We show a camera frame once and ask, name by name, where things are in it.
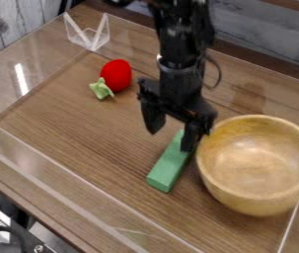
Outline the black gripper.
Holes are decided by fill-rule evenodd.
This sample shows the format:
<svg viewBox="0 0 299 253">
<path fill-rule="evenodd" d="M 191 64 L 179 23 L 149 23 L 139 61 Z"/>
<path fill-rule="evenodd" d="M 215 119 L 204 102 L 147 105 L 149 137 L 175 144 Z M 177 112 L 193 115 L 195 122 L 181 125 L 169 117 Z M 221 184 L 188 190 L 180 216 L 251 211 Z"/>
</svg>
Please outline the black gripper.
<svg viewBox="0 0 299 253">
<path fill-rule="evenodd" d="M 159 79 L 139 80 L 139 101 L 147 130 L 156 134 L 172 116 L 183 123 L 180 150 L 191 152 L 217 117 L 215 108 L 201 95 L 204 63 L 172 69 L 159 65 Z"/>
</svg>

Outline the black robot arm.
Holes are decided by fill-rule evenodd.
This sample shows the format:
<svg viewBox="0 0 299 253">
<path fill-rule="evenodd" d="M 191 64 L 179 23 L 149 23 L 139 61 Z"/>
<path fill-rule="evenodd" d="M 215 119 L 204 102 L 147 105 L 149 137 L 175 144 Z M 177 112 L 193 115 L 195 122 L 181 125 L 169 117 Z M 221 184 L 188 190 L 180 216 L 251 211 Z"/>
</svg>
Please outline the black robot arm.
<svg viewBox="0 0 299 253">
<path fill-rule="evenodd" d="M 125 8 L 139 0 L 104 0 Z M 184 122 L 180 150 L 193 150 L 208 134 L 217 111 L 201 96 L 207 48 L 215 30 L 208 0 L 144 0 L 153 18 L 159 41 L 156 66 L 159 78 L 139 80 L 139 100 L 145 127 L 156 133 L 167 117 Z"/>
</svg>

